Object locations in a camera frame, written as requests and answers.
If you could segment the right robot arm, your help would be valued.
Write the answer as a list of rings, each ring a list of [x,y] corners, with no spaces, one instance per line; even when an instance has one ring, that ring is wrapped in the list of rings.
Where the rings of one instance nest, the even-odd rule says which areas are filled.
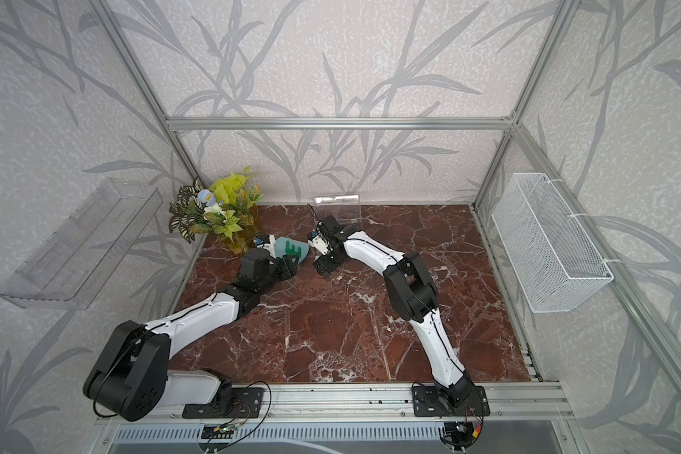
[[[341,225],[332,216],[318,222],[308,234],[308,244],[318,253],[314,266],[323,277],[348,259],[382,275],[393,309],[410,323],[426,352],[440,399],[450,412],[460,408],[476,385],[454,354],[442,322],[438,288],[419,253],[395,251],[357,225]]]

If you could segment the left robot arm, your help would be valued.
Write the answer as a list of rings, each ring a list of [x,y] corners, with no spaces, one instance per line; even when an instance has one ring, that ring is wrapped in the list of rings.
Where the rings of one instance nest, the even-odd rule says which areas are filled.
[[[130,422],[156,408],[222,405],[228,398],[221,391],[222,378],[205,371],[172,371],[170,360],[189,344],[248,315],[275,283],[293,278],[303,260],[253,248],[224,289],[162,319],[121,323],[87,376],[83,395]]]

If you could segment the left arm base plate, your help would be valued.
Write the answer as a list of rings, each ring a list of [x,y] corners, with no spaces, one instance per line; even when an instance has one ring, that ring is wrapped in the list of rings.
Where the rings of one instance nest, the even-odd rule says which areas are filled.
[[[259,418],[260,408],[266,389],[262,386],[230,387],[223,384],[208,404],[187,404],[183,408],[183,419],[209,418]]]

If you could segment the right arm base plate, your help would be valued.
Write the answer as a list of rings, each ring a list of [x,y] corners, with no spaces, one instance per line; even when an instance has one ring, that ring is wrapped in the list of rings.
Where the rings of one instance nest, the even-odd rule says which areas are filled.
[[[484,387],[472,382],[461,387],[446,389],[437,384],[426,385],[414,382],[412,406],[417,417],[431,416],[478,416],[491,414]]]

